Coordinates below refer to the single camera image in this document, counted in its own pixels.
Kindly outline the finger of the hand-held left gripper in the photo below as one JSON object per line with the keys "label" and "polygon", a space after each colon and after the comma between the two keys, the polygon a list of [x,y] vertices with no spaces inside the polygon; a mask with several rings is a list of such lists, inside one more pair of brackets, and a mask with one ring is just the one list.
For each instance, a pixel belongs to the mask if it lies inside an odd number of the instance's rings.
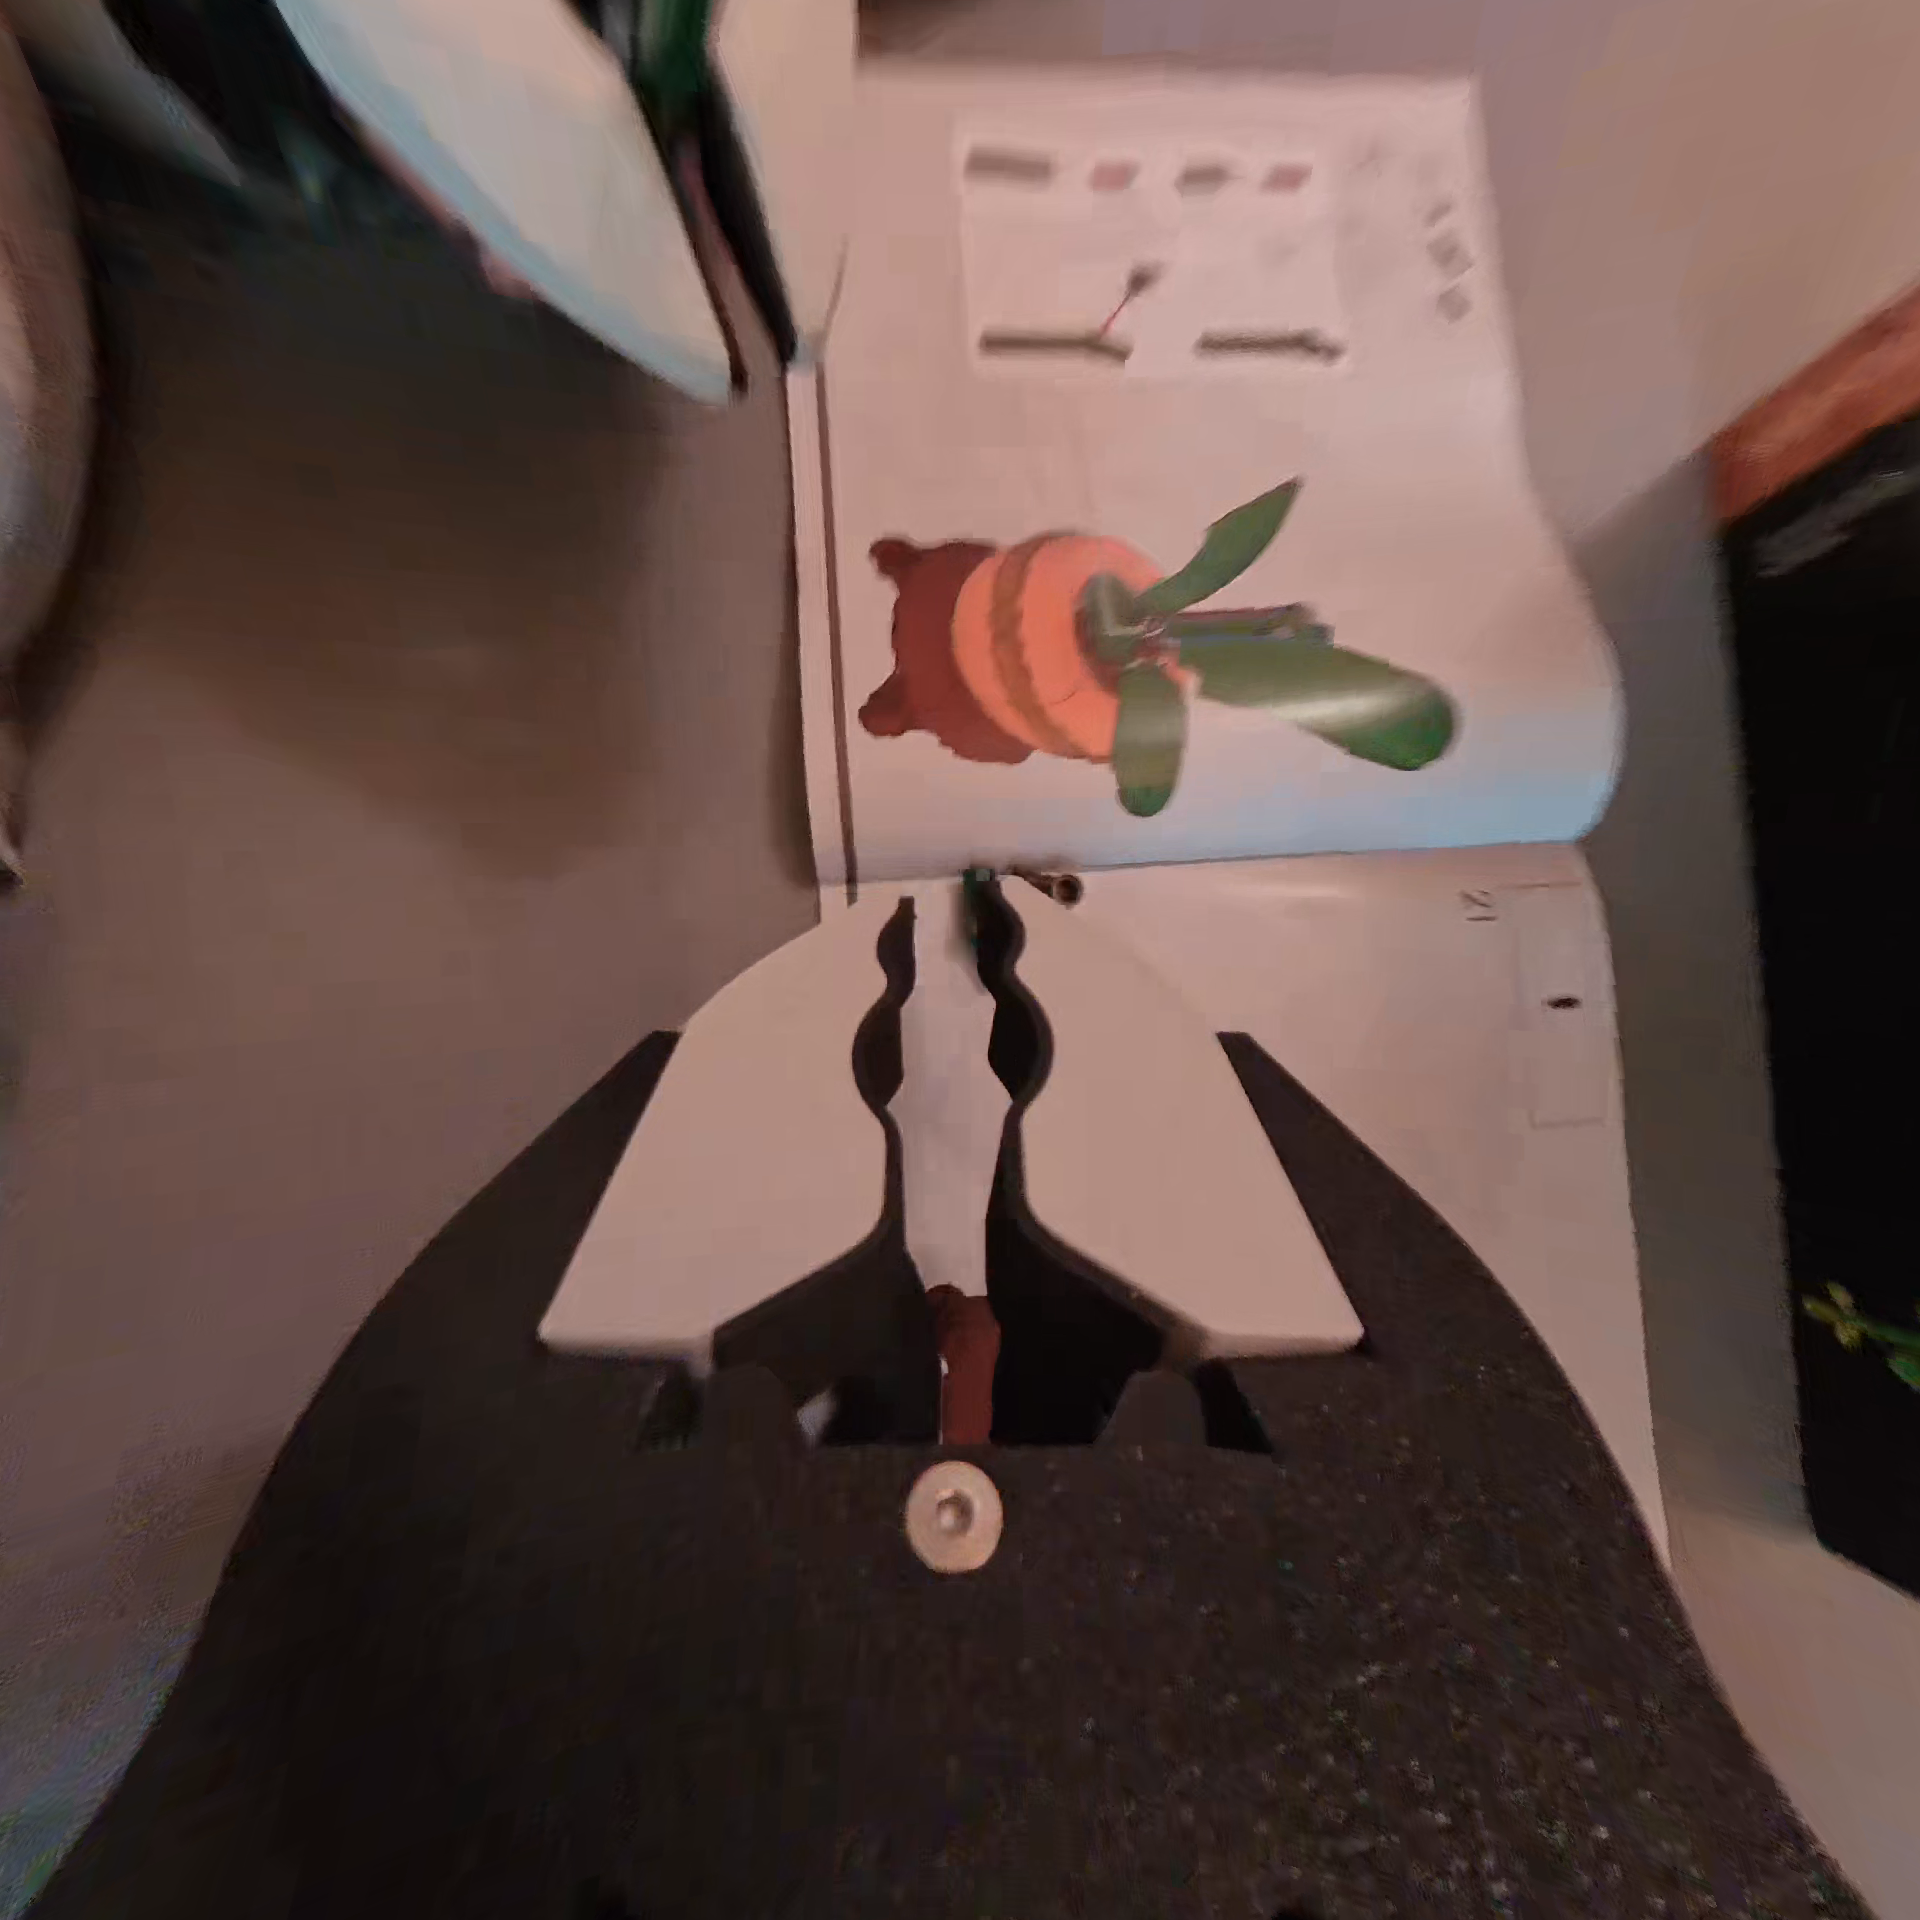
{"label": "finger of the hand-held left gripper", "polygon": [[819,358],[849,254],[858,4],[710,7],[705,170],[782,362]]}
{"label": "finger of the hand-held left gripper", "polygon": [[569,4],[277,12],[335,105],[545,301],[683,396],[733,396],[729,337],[659,143]]}

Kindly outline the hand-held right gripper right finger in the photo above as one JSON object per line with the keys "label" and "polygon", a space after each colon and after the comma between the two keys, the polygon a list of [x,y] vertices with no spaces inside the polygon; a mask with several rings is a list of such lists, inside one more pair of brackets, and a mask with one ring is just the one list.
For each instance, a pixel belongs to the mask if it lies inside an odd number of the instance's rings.
{"label": "hand-held right gripper right finger", "polygon": [[1015,1221],[1191,1361],[1351,1354],[1359,1317],[1215,1030],[1081,907],[977,949]]}

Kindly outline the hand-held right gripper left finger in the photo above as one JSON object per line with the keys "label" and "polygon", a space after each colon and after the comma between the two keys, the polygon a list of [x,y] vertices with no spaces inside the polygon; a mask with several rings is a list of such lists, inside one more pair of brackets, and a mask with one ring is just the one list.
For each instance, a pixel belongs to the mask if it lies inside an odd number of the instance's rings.
{"label": "hand-held right gripper left finger", "polygon": [[870,895],[709,996],[665,1055],[542,1345],[692,1373],[929,1363],[892,1115],[915,985],[917,905]]}

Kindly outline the reddish brown toy piece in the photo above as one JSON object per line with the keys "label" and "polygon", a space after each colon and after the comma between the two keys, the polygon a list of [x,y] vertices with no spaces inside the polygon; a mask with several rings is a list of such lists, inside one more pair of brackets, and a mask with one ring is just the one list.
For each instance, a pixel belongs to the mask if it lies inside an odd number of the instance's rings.
{"label": "reddish brown toy piece", "polygon": [[941,1366],[939,1438],[948,1450],[993,1441],[1002,1324],[993,1298],[953,1285],[929,1290],[934,1354]]}

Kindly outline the toy instruction booklet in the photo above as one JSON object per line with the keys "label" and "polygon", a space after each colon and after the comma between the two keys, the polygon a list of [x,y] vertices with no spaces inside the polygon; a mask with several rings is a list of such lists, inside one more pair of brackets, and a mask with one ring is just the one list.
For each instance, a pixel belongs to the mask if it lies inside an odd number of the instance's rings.
{"label": "toy instruction booklet", "polygon": [[913,893],[934,1279],[986,1185],[958,881],[1089,919],[1492,1266],[1668,1553],[1617,983],[1617,659],[1527,468],[1465,81],[866,62],[787,378],[825,913]]}

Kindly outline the black and brown toy box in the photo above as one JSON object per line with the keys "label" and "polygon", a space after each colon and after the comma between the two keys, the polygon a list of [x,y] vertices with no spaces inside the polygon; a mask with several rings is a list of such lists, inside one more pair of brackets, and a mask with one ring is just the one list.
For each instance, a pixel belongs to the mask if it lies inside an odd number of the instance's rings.
{"label": "black and brown toy box", "polygon": [[1796,1445],[1917,1594],[1917,293],[1711,444]]}

